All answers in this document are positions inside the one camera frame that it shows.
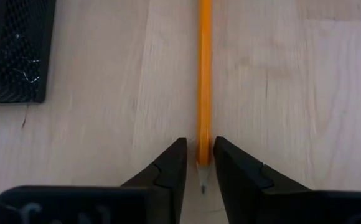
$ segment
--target pencil body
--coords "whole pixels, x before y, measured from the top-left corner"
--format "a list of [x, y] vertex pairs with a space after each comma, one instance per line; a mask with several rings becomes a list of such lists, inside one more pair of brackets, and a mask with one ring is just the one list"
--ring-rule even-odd
[[197, 164], [210, 162], [211, 129], [211, 0], [200, 0], [197, 98]]

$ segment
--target black plastic jaw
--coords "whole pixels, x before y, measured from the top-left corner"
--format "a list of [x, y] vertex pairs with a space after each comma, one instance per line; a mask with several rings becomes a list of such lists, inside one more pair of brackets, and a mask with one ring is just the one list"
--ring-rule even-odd
[[121, 187], [16, 187], [0, 195], [0, 224], [178, 224], [186, 168], [179, 138]]
[[218, 137], [213, 153], [230, 224], [361, 223], [361, 193], [312, 191]]

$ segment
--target light wood surface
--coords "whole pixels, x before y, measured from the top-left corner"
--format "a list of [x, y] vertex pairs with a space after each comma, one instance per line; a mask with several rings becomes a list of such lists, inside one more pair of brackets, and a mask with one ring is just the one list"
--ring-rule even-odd
[[[313, 189], [361, 190], [361, 0], [213, 0], [213, 137]], [[0, 106], [0, 192], [119, 185], [179, 136], [182, 223], [226, 223], [195, 169], [196, 0], [57, 1], [47, 101]]]

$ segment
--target wood grain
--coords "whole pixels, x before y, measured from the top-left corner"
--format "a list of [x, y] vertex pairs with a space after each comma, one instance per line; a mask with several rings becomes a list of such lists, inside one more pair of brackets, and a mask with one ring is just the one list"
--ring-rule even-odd
[[[213, 138], [314, 189], [361, 190], [361, 1], [213, 0]], [[195, 169], [197, 1], [57, 1], [47, 101], [0, 106], [0, 192], [119, 185], [180, 136], [182, 223], [226, 223]]]

